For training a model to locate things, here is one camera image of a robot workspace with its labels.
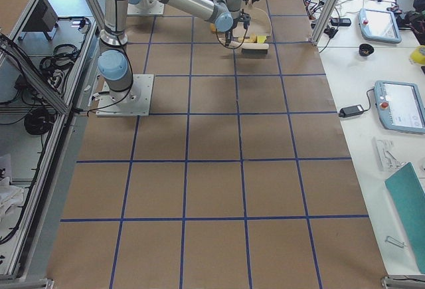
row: yellow object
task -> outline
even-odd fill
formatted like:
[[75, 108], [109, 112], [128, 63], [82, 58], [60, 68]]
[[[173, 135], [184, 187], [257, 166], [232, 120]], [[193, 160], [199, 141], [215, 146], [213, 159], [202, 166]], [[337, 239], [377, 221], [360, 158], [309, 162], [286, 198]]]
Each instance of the yellow object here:
[[257, 42], [257, 36], [255, 34], [251, 34], [249, 39], [245, 39], [244, 37], [238, 37], [238, 42], [242, 43], [242, 41], [244, 41], [244, 43], [255, 43]]
[[264, 43], [266, 42], [267, 36], [266, 35], [259, 35], [257, 36], [257, 43]]
[[420, 45], [414, 49], [410, 58], [416, 63], [425, 65], [425, 45]]

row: grid square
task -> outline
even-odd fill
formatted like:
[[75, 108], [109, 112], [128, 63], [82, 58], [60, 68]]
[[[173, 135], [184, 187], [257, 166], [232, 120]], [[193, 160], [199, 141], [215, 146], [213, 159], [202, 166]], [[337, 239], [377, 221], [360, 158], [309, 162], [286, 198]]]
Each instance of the grid square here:
[[126, 217], [181, 217], [183, 163], [134, 163], [126, 203]]
[[62, 218], [120, 218], [128, 167], [128, 163], [76, 164]]
[[[249, 14], [249, 8], [248, 8], [247, 5], [245, 5], [243, 3], [243, 4], [241, 4], [241, 7]], [[259, 9], [265, 11], [268, 14], [268, 6], [267, 6], [267, 1], [266, 0], [259, 0], [259, 1], [255, 2], [253, 4], [253, 7], [259, 8]]]
[[153, 43], [189, 43], [192, 41], [191, 17], [157, 17], [153, 28]]
[[124, 223], [114, 288], [177, 289], [180, 281], [180, 247], [179, 221]]
[[192, 77], [191, 113], [236, 113], [234, 77]]
[[243, 221], [188, 221], [184, 288], [248, 288]]
[[303, 0], [267, 0], [271, 15], [307, 16]]
[[243, 115], [240, 123], [244, 159], [294, 157], [286, 115]]
[[[217, 36], [215, 32], [211, 31], [211, 25], [212, 23], [195, 18], [193, 21], [193, 42], [217, 44]], [[224, 34], [218, 33], [218, 37], [223, 38]]]
[[187, 117], [151, 115], [141, 118], [135, 159], [185, 159]]
[[351, 160], [301, 161], [310, 215], [366, 215], [367, 210]]
[[287, 76], [284, 85], [291, 112], [336, 111], [326, 76]]
[[294, 161], [245, 161], [244, 181], [249, 217], [305, 215]]
[[298, 157], [349, 157], [336, 114], [291, 115]]
[[238, 76], [238, 104], [241, 113], [286, 112], [279, 76]]
[[109, 288], [119, 226], [110, 221], [61, 223], [47, 278], [61, 289]]
[[240, 159], [236, 116], [191, 116], [189, 159]]
[[323, 74], [317, 47], [310, 43], [277, 45], [283, 74]]
[[233, 51], [219, 44], [193, 45], [192, 74], [234, 75]]
[[148, 43], [151, 38], [153, 17], [127, 17], [126, 35], [131, 43]]
[[135, 121], [136, 118], [89, 118], [78, 159], [130, 159]]
[[248, 228], [253, 288], [319, 288], [304, 219], [249, 221]]
[[240, 163], [190, 163], [187, 217], [243, 217]]
[[134, 74], [143, 74], [147, 56], [147, 45], [127, 45], [126, 49]]
[[186, 113], [188, 76], [157, 76], [153, 83], [151, 113]]
[[272, 17], [271, 20], [276, 42], [308, 41], [313, 32], [307, 17]]
[[191, 45], [151, 45], [147, 73], [189, 75]]
[[379, 289], [386, 275], [368, 218], [311, 220], [324, 288]]
[[278, 75], [279, 66], [274, 45], [270, 45], [268, 54], [236, 54], [238, 75]]

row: small black device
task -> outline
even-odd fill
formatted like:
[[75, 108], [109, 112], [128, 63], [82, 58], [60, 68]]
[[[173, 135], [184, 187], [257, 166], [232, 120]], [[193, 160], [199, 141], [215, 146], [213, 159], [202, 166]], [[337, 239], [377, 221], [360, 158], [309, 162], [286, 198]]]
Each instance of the small black device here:
[[334, 27], [349, 27], [351, 20], [350, 18], [331, 18], [331, 25]]
[[361, 105], [353, 105], [340, 109], [338, 116], [340, 118], [350, 118], [363, 113], [365, 113], [365, 109]]
[[53, 127], [54, 115], [46, 108], [30, 111], [24, 119], [24, 127], [30, 135], [43, 135]]

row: white cloth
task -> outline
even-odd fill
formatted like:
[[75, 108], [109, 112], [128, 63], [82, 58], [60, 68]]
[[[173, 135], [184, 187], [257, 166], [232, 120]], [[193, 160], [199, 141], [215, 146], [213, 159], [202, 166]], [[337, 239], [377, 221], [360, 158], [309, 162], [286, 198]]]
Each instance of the white cloth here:
[[24, 189], [22, 187], [12, 185], [0, 186], [0, 221], [7, 214], [11, 213], [16, 206], [21, 206], [23, 203]]

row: yellow object on table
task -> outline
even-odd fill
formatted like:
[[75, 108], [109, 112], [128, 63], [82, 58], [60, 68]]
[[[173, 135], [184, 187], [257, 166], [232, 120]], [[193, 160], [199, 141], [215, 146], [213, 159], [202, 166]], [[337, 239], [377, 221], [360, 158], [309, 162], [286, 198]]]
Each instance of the yellow object on table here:
[[410, 58], [416, 63], [425, 65], [425, 45], [420, 45], [414, 49]]

